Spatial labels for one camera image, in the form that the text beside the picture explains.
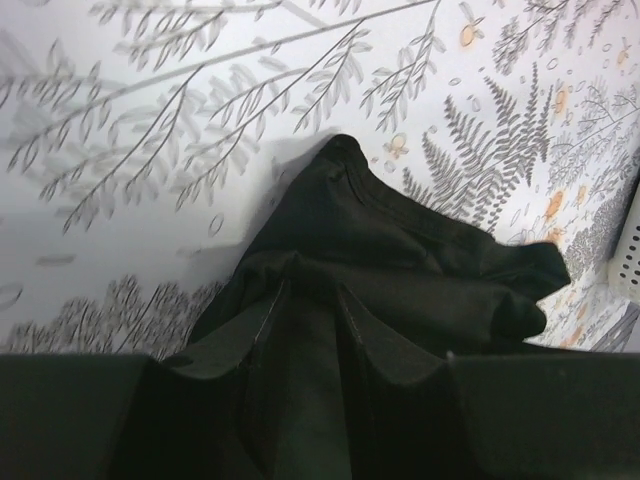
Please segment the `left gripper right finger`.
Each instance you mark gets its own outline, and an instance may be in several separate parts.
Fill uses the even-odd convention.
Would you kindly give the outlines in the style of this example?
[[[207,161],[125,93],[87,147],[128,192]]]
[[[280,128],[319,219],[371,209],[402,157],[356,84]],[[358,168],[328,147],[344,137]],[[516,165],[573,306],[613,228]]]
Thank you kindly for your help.
[[[635,479],[639,358],[526,347],[436,357],[339,293],[356,479]]]

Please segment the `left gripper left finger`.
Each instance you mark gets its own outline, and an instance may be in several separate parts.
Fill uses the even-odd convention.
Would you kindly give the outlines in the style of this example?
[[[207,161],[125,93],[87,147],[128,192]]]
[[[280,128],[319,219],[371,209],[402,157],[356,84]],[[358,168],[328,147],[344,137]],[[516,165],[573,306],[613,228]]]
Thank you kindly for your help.
[[[288,282],[164,361],[1,359],[5,479],[270,479]]]

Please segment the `black t shirt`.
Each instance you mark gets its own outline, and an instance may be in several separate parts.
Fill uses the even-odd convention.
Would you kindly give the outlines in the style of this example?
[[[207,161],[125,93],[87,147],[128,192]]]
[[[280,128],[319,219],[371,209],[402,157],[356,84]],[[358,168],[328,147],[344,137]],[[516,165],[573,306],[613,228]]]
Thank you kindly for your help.
[[[288,282],[268,377],[282,388],[270,479],[356,479],[337,352],[342,290],[443,358],[537,347],[530,338],[546,326],[538,303],[568,281],[555,245],[506,246],[415,203],[339,135],[292,181],[189,343]]]

